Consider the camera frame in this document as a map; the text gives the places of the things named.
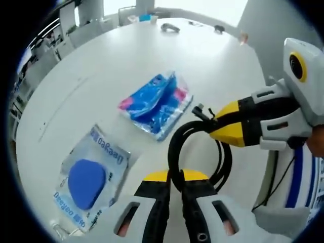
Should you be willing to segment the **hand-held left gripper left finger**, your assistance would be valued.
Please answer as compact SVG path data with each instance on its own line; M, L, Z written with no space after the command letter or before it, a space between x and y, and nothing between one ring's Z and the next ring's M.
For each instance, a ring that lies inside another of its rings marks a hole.
M147 175L135 194L113 205L113 242L163 242L170 215L169 171Z

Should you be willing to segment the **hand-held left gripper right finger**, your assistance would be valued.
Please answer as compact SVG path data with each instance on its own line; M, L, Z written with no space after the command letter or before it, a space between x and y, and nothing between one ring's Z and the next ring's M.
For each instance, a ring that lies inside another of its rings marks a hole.
M227 236L239 232L239 226L225 203L214 199L217 192L204 173L183 169L180 175L182 213L190 242L216 242L212 239L216 230L215 219L221 221Z

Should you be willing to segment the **person's right hand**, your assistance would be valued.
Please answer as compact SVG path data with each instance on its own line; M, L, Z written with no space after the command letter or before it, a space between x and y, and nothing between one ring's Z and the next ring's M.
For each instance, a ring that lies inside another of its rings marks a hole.
M313 156L324 157L324 125L313 127L306 144Z

